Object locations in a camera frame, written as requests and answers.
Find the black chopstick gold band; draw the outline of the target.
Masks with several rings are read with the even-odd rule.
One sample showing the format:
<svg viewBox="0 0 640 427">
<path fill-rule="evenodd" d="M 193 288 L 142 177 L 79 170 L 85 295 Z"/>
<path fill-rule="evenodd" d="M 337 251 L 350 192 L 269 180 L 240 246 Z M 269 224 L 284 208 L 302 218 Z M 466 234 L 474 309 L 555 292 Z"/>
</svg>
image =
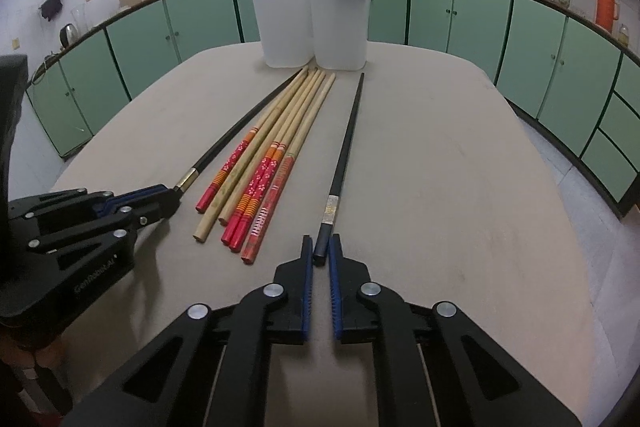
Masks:
<svg viewBox="0 0 640 427">
<path fill-rule="evenodd" d="M 307 72 L 307 70 L 307 66 L 303 66 L 302 68 L 297 69 L 294 74 L 288 76 L 288 78 L 282 81 L 279 86 L 270 91 L 265 96 L 265 98 L 262 98 L 237 122 L 232 124 L 232 126 L 226 132 L 224 132 L 216 141 L 214 141 L 213 144 L 198 158 L 198 160 L 194 162 L 194 164 L 186 172 L 186 174 L 175 184 L 174 191 L 178 194 L 178 197 L 181 198 L 184 194 L 186 194 L 186 191 L 189 190 L 194 181 L 198 179 L 199 176 L 201 176 L 205 168 L 208 167 L 210 163 L 217 157 L 217 155 L 232 141 L 235 135 L 237 135 L 247 124 L 249 124 L 254 117 L 262 113 L 262 111 L 275 98 L 277 98 L 277 96 L 280 95 L 299 74 L 301 74 L 302 72 Z"/>
</svg>

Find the plain bamboo chopstick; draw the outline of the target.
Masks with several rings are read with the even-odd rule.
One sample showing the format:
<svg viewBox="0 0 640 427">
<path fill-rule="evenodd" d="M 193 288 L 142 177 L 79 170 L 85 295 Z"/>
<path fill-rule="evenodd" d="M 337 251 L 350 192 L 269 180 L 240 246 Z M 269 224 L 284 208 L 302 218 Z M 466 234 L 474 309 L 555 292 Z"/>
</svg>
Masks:
<svg viewBox="0 0 640 427">
<path fill-rule="evenodd" d="M 300 78 L 299 80 L 291 84 L 291 90 L 288 91 L 287 94 L 283 95 L 282 98 L 280 98 L 278 105 L 276 106 L 274 111 L 270 114 L 268 119 L 265 121 L 265 124 L 262 126 L 262 129 L 260 129 L 257 132 L 257 135 L 255 136 L 252 143 L 250 143 L 250 145 L 247 147 L 247 149 L 245 150 L 241 158 L 235 164 L 235 166 L 229 173 L 228 178 L 226 179 L 226 181 L 224 181 L 224 184 L 221 185 L 221 188 L 215 195 L 213 202 L 210 203 L 210 205 L 208 206 L 208 208 L 204 213 L 201 213 L 202 215 L 201 221 L 193 233 L 193 237 L 198 243 L 204 243 L 206 241 L 217 219 L 215 217 L 215 213 L 221 206 L 224 205 L 224 200 L 226 199 L 226 196 L 232 191 L 232 188 L 231 188 L 232 184 L 237 179 L 239 179 L 239 177 L 241 176 L 240 172 L 243 170 L 247 161 L 250 160 L 250 156 L 252 156 L 256 152 L 260 142 L 262 142 L 262 140 L 265 139 L 269 130 L 271 129 L 273 124 L 276 122 L 279 115 L 282 113 L 282 110 L 285 109 L 286 106 L 288 106 L 288 103 L 290 103 L 293 96 L 296 95 L 296 92 L 299 90 L 300 87 L 302 87 L 302 84 L 310 78 L 310 75 L 314 70 L 315 70 L 314 67 L 311 67 L 311 68 L 308 67 L 306 74 L 303 75 L 302 78 Z"/>
<path fill-rule="evenodd" d="M 322 69 L 315 69 L 311 73 L 310 78 L 302 84 L 288 106 L 282 110 L 265 139 L 260 142 L 256 152 L 250 156 L 250 160 L 240 172 L 241 176 L 232 184 L 232 191 L 226 196 L 224 205 L 215 213 L 215 217 L 223 227 L 226 227 L 231 221 L 236 207 L 240 207 L 240 212 L 244 211 L 247 201 L 255 192 L 254 186 L 260 182 L 264 171 L 270 165 L 271 157 L 276 153 L 278 147 L 286 141 L 292 122 L 325 75 L 326 73 Z"/>
</svg>

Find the red floral bamboo chopstick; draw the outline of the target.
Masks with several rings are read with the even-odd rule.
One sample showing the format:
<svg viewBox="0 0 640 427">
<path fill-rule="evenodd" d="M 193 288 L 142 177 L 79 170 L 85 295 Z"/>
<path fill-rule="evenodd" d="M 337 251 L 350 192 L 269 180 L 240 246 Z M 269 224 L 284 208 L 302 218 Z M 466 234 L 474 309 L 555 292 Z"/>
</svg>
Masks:
<svg viewBox="0 0 640 427">
<path fill-rule="evenodd" d="M 307 70 L 308 70 L 308 66 L 305 65 L 301 69 L 299 69 L 298 72 L 296 72 L 296 75 L 294 76 L 292 81 L 267 106 L 267 108 L 262 112 L 262 115 L 260 115 L 260 117 L 258 118 L 258 121 L 256 122 L 256 124 L 254 124 L 254 126 L 250 128 L 250 131 L 247 132 L 247 134 L 244 136 L 240 144 L 237 147 L 235 147 L 235 150 L 233 151 L 233 153 L 228 157 L 224 165 L 217 172 L 216 176 L 214 176 L 214 179 L 212 180 L 212 182 L 209 183 L 209 186 L 206 188 L 205 192 L 203 193 L 201 198 L 198 200 L 198 203 L 195 205 L 195 210 L 198 213 L 204 213 L 208 208 L 208 206 L 210 205 L 210 203 L 213 202 L 213 199 L 217 194 L 217 192 L 219 191 L 219 189 L 221 188 L 221 185 L 224 184 L 224 181 L 226 181 L 226 179 L 228 178 L 229 173 L 231 172 L 235 164 L 241 158 L 241 156 L 243 155 L 247 147 L 250 145 L 250 143 L 252 143 L 255 136 L 257 135 L 257 132 L 260 129 L 262 129 L 262 126 L 265 124 L 265 121 L 268 119 L 270 114 L 274 111 L 274 109 L 278 105 L 280 98 L 282 98 L 283 95 L 287 94 L 288 91 L 291 90 L 291 84 L 299 80 L 300 78 L 302 78 L 303 75 L 306 74 Z"/>
</svg>

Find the orange red striped chopstick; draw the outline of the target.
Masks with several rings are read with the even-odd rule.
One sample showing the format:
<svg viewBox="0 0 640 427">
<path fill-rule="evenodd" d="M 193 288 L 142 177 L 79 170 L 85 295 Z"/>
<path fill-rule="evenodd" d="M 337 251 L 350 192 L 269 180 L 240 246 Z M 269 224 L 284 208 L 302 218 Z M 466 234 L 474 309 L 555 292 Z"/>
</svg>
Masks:
<svg viewBox="0 0 640 427">
<path fill-rule="evenodd" d="M 302 123 L 293 136 L 291 146 L 288 148 L 288 151 L 280 162 L 280 167 L 276 177 L 271 183 L 267 195 L 262 200 L 262 207 L 260 207 L 257 217 L 252 222 L 252 227 L 248 232 L 248 239 L 242 243 L 244 249 L 242 251 L 241 259 L 246 265 L 252 265 L 257 258 L 273 213 L 276 211 L 280 196 L 285 188 L 286 181 L 288 181 L 288 176 L 293 170 L 298 153 L 305 143 L 309 130 L 314 124 L 314 120 L 316 119 L 326 96 L 329 94 L 335 78 L 336 74 L 335 72 L 332 72 L 332 74 L 329 75 L 329 79 L 324 83 L 320 93 L 316 96 L 314 103 L 312 103 L 310 109 L 307 110 Z"/>
</svg>

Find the black chopstick silver band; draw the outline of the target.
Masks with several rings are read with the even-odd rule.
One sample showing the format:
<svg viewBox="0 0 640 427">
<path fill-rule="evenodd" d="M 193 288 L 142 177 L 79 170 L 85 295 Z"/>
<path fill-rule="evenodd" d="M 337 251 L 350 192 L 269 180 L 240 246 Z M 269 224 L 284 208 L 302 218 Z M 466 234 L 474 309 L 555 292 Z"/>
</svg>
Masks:
<svg viewBox="0 0 640 427">
<path fill-rule="evenodd" d="M 360 74 L 357 90 L 352 109 L 349 113 L 347 127 L 345 129 L 344 138 L 341 145 L 340 155 L 338 155 L 337 163 L 334 169 L 334 175 L 330 186 L 326 205 L 324 206 L 323 215 L 320 223 L 319 232 L 314 243 L 314 252 L 312 253 L 312 264 L 315 267 L 323 267 L 328 257 L 328 245 L 334 228 L 338 206 L 342 194 L 345 173 L 348 165 L 350 149 L 352 148 L 352 138 L 354 137 L 359 112 L 360 100 L 363 90 L 364 74 Z"/>
</svg>

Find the electric kettle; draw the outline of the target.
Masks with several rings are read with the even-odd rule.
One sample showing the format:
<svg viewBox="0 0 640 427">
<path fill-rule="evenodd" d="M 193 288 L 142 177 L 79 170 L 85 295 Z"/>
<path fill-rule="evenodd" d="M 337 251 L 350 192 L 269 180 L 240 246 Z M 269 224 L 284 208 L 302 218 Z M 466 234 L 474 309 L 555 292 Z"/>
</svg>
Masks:
<svg viewBox="0 0 640 427">
<path fill-rule="evenodd" d="M 77 42 L 79 37 L 80 33 L 78 31 L 78 28 L 72 23 L 65 24 L 58 33 L 58 38 L 60 39 L 63 50 L 68 49 L 75 42 Z"/>
</svg>

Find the white double utensil holder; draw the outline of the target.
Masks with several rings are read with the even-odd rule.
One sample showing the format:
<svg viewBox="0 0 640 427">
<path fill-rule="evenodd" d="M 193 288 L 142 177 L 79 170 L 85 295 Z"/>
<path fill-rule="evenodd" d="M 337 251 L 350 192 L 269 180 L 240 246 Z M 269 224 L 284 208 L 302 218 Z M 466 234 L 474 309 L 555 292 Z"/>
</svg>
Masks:
<svg viewBox="0 0 640 427">
<path fill-rule="evenodd" d="M 310 61 L 355 72 L 367 63 L 371 0 L 252 0 L 262 56 L 271 68 Z"/>
</svg>

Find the green base cabinets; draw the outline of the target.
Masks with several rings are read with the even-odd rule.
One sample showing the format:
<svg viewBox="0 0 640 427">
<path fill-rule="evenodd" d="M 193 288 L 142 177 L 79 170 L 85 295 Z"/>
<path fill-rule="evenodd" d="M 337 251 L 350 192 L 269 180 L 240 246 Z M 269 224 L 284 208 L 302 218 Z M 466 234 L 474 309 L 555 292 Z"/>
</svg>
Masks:
<svg viewBox="0 0 640 427">
<path fill-rule="evenodd" d="M 638 202 L 639 59 L 596 24 L 547 0 L 371 0 L 369 37 L 475 64 L 615 212 Z M 252 0 L 148 0 L 47 57 L 28 101 L 67 157 L 189 57 L 258 38 Z"/>
</svg>

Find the glass jar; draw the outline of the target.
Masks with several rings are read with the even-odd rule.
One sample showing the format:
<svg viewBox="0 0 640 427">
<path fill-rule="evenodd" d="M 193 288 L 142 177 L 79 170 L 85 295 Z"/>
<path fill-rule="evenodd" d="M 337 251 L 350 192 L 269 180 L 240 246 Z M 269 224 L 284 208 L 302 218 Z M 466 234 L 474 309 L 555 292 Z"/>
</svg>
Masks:
<svg viewBox="0 0 640 427">
<path fill-rule="evenodd" d="M 618 28 L 617 41 L 624 48 L 628 48 L 630 37 L 629 37 L 629 29 L 625 24 L 620 24 L 620 27 Z"/>
</svg>

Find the orange thermos flask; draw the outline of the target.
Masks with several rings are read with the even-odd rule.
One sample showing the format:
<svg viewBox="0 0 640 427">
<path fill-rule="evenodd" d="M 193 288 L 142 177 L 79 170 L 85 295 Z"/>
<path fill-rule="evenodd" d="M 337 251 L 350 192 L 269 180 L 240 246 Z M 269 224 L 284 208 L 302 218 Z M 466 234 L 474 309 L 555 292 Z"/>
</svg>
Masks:
<svg viewBox="0 0 640 427">
<path fill-rule="evenodd" d="M 616 0 L 597 0 L 596 25 L 607 32 L 613 31 L 616 20 L 620 17 L 620 6 Z"/>
</svg>

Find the dark cloth on rail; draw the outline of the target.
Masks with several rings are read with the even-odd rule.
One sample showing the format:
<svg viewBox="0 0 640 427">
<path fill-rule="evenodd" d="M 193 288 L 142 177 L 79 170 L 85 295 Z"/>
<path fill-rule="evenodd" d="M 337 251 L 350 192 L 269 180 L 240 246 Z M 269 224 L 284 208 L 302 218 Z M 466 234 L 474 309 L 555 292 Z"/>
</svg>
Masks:
<svg viewBox="0 0 640 427">
<path fill-rule="evenodd" d="M 52 22 L 63 9 L 62 0 L 46 0 L 39 7 L 40 15 L 47 22 Z"/>
</svg>

